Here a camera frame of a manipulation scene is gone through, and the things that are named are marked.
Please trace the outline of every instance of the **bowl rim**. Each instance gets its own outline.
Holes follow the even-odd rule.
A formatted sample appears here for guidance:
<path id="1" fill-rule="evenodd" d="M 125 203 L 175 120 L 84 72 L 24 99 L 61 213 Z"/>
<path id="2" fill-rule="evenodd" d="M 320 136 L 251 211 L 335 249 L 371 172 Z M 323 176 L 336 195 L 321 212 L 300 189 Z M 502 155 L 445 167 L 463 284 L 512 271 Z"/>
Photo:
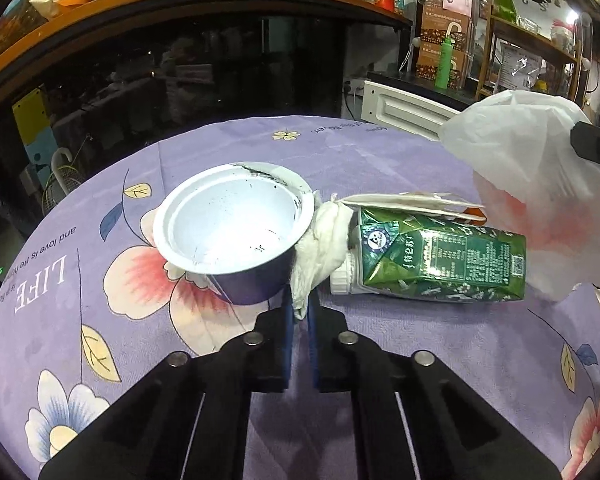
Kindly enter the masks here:
<path id="1" fill-rule="evenodd" d="M 193 186 L 196 182 L 214 174 L 217 174 L 218 177 L 220 177 L 223 173 L 228 171 L 235 172 L 240 170 L 245 170 L 249 172 L 251 176 L 256 178 L 271 178 L 272 180 L 285 186 L 292 194 L 298 197 L 298 211 L 300 214 L 296 215 L 292 231 L 287 237 L 285 243 L 281 244 L 277 250 L 263 254 L 262 261 L 259 261 L 256 264 L 249 263 L 243 266 L 235 266 L 235 268 L 218 272 L 217 270 L 214 270 L 213 265 L 196 263 L 190 258 L 178 253 L 171 246 L 168 236 L 169 224 L 165 224 L 166 214 L 170 206 L 176 203 L 177 200 L 181 200 L 183 197 L 188 196 L 183 194 L 185 190 L 192 188 L 191 190 L 195 192 L 196 188 Z M 309 225 L 311 225 L 314 217 L 314 209 L 315 200 L 311 187 L 300 175 L 288 168 L 285 168 L 284 166 L 271 164 L 270 162 L 234 162 L 231 164 L 223 164 L 221 166 L 209 168 L 208 170 L 202 171 L 201 173 L 197 173 L 196 175 L 188 178 L 183 183 L 176 186 L 165 197 L 162 203 L 158 206 L 155 214 L 153 231 L 154 243 L 155 247 L 158 249 L 158 252 L 163 258 L 165 258 L 169 263 L 185 271 L 211 276 L 235 274 L 236 272 L 244 272 L 245 270 L 251 270 L 262 266 L 291 249 L 304 234 L 304 232 L 309 228 Z"/>

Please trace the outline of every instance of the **silver rivet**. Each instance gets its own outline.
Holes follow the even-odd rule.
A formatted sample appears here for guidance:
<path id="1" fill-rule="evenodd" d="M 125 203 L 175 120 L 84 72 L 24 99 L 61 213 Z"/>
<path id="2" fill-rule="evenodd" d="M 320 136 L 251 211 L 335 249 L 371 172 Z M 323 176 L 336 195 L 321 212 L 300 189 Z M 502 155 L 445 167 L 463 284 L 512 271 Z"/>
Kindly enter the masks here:
<path id="1" fill-rule="evenodd" d="M 249 346 L 256 346 L 262 343 L 264 338 L 260 332 L 247 332 L 242 340 Z"/>
<path id="2" fill-rule="evenodd" d="M 422 366 L 431 366 L 436 361 L 435 356 L 426 350 L 416 352 L 415 359 L 416 362 Z"/>
<path id="3" fill-rule="evenodd" d="M 358 334 L 346 330 L 338 334 L 338 341 L 343 345 L 355 345 L 358 342 Z"/>
<path id="4" fill-rule="evenodd" d="M 167 362 L 174 368 L 187 364 L 187 361 L 189 361 L 189 355 L 186 352 L 171 352 L 167 356 Z"/>

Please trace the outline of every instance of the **crumpled tissue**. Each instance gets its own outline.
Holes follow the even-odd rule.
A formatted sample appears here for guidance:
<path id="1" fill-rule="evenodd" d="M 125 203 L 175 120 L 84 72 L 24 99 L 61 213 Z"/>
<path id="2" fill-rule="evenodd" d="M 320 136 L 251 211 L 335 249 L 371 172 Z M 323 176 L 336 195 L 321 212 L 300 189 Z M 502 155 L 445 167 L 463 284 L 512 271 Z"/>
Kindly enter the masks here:
<path id="1" fill-rule="evenodd" d="M 291 271 L 296 319 L 305 318 L 309 293 L 344 262 L 353 215 L 353 209 L 336 202 L 336 194 L 324 204 L 320 204 L 317 192 L 314 197 L 314 219 L 296 244 L 296 261 Z"/>

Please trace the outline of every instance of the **round table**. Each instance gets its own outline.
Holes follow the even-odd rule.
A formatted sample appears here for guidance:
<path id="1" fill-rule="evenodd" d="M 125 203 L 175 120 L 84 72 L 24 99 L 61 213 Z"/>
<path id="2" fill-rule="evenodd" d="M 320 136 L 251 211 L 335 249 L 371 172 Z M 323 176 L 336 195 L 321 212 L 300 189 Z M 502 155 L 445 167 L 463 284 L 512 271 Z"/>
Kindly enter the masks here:
<path id="1" fill-rule="evenodd" d="M 479 201 L 472 170 L 439 143 L 333 118 L 211 124 L 107 168 L 44 219 L 0 291 L 0 441 L 30 478 L 168 353 L 215 351 L 268 308 L 235 315 L 152 246 L 152 212 L 171 190 L 244 160 L 286 166 L 323 197 L 422 190 Z M 566 480 L 600 444 L 600 306 L 591 285 L 558 304 L 532 290 L 501 304 L 322 301 L 385 350 L 437 354 Z M 295 332 L 290 388 L 254 394 L 245 478 L 354 478 L 348 397 L 312 389 L 306 323 Z"/>

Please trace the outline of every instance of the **wooden shelf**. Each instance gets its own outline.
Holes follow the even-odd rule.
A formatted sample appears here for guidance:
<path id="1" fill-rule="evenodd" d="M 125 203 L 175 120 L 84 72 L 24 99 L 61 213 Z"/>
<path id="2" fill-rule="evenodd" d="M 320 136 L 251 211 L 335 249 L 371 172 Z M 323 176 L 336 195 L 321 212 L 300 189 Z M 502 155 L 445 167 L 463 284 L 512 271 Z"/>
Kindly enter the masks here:
<path id="1" fill-rule="evenodd" d="M 541 56 L 542 59 L 557 67 L 576 63 L 573 56 L 557 48 L 548 38 L 529 32 L 501 18 L 492 16 L 491 19 L 493 20 L 493 31 L 500 40 L 529 50 L 532 54 Z"/>
<path id="2" fill-rule="evenodd" d="M 263 13 L 409 27 L 364 0 L 95 0 L 45 23 L 0 55 L 0 104 L 58 61 L 134 28 L 187 16 Z"/>

